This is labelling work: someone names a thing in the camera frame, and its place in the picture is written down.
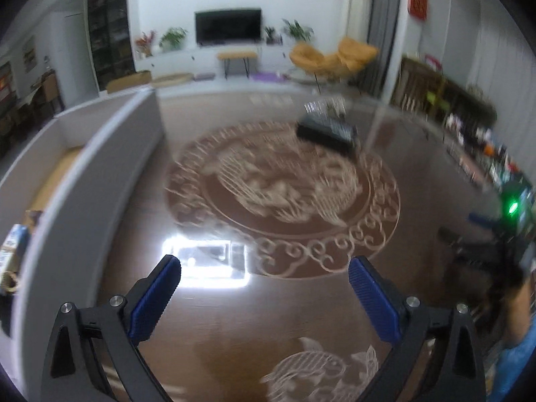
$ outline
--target red sign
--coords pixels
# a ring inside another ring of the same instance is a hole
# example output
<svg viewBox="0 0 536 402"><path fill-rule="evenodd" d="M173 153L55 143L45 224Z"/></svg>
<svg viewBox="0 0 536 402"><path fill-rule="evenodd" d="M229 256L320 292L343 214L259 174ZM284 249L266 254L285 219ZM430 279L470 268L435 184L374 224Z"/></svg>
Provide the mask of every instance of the red sign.
<svg viewBox="0 0 536 402"><path fill-rule="evenodd" d="M428 0L409 0L407 10L411 16L425 21L428 13Z"/></svg>

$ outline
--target blue sleeve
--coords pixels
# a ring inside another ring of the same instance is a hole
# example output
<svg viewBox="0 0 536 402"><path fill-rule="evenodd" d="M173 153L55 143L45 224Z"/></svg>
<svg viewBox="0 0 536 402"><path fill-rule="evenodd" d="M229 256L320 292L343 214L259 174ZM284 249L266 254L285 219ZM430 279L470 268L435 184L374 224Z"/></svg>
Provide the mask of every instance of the blue sleeve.
<svg viewBox="0 0 536 402"><path fill-rule="evenodd" d="M499 356L493 390L488 402L500 402L505 398L519 375L529 362L529 358L536 347L536 316L523 341L511 349L505 349Z"/></svg>

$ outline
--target gray curtain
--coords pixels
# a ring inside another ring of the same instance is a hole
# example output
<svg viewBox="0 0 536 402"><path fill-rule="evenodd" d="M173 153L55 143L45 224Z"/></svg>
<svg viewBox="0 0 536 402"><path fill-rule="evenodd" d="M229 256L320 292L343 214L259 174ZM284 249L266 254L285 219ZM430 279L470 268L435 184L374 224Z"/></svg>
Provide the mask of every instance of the gray curtain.
<svg viewBox="0 0 536 402"><path fill-rule="evenodd" d="M358 87L374 97L382 92L397 28L400 0L373 0L368 43L380 49L378 57L357 78Z"/></svg>

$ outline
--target circular table pattern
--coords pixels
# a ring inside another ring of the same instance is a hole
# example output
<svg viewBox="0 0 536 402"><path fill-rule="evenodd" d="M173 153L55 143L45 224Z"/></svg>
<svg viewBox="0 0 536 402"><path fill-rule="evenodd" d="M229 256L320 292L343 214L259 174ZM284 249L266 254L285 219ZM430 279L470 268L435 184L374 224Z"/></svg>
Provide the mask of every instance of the circular table pattern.
<svg viewBox="0 0 536 402"><path fill-rule="evenodd" d="M382 249L400 215L390 170L374 153L351 161L299 140L295 127L242 124L186 145L164 185L181 231L244 243L247 270L279 278L341 272Z"/></svg>

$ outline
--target yellow butterfly chair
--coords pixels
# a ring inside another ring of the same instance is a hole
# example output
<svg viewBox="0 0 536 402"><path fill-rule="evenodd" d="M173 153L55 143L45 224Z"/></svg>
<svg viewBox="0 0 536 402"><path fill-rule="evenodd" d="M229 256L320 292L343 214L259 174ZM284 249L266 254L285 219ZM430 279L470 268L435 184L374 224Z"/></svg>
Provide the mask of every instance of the yellow butterfly chair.
<svg viewBox="0 0 536 402"><path fill-rule="evenodd" d="M307 42L298 42L290 52L290 61L308 74L315 76L318 93L318 77L328 80L348 78L361 71L378 54L378 49L349 37L339 42L336 53L322 54Z"/></svg>

